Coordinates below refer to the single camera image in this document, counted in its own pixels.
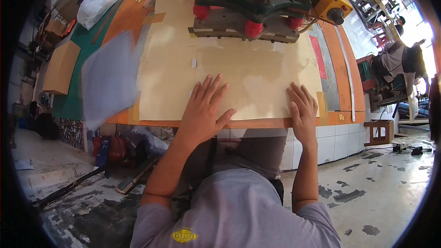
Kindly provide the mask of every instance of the red rubber bumper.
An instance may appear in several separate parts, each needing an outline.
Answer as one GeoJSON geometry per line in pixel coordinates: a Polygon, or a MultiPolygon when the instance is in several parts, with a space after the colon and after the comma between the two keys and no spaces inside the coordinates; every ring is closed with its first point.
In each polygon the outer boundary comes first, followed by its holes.
{"type": "Polygon", "coordinates": [[[210,6],[199,6],[195,4],[193,6],[193,14],[197,20],[204,20],[208,18],[210,14],[210,6]]]}
{"type": "Polygon", "coordinates": [[[245,35],[249,38],[256,38],[263,31],[263,23],[254,23],[251,20],[245,22],[245,35]]]}
{"type": "Polygon", "coordinates": [[[288,17],[286,25],[293,30],[297,30],[303,23],[303,17],[288,17]]]}

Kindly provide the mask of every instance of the yellow logo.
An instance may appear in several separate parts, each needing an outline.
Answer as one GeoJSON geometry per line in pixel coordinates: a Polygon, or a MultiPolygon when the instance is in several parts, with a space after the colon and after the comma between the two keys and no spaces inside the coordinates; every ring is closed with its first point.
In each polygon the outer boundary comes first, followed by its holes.
{"type": "Polygon", "coordinates": [[[184,227],[182,229],[179,229],[178,231],[174,232],[171,237],[176,240],[179,243],[185,243],[191,240],[195,240],[198,238],[198,235],[195,233],[192,233],[190,230],[193,228],[184,227]]]}

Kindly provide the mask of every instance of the red bag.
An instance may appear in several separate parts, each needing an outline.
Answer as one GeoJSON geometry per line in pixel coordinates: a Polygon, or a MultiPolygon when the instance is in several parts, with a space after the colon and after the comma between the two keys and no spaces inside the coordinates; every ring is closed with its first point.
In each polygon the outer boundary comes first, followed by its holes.
{"type": "MultiPolygon", "coordinates": [[[[100,146],[101,136],[93,139],[93,155],[96,157],[100,146]]],[[[122,162],[127,157],[127,142],[125,138],[112,137],[110,140],[109,162],[122,162]]]]}

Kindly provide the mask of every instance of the yellow control box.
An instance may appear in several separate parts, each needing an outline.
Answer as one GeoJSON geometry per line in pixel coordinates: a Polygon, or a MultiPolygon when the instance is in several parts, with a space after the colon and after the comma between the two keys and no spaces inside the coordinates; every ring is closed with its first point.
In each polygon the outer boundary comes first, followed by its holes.
{"type": "Polygon", "coordinates": [[[340,25],[353,8],[348,0],[319,0],[314,10],[321,19],[340,25]]]}

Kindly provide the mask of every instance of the beige paper sheet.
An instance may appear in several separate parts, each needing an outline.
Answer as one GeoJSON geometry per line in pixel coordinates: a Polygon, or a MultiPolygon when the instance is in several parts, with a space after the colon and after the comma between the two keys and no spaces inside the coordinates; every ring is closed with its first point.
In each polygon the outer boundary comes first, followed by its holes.
{"type": "Polygon", "coordinates": [[[290,117],[285,89],[292,81],[305,85],[317,99],[322,84],[307,33],[295,44],[191,38],[187,28],[194,21],[193,2],[156,0],[155,13],[166,15],[151,25],[150,45],[141,58],[140,120],[181,120],[190,91],[207,74],[221,73],[229,83],[219,115],[235,108],[234,120],[290,117]],[[196,68],[191,68],[193,58],[196,68]]]}

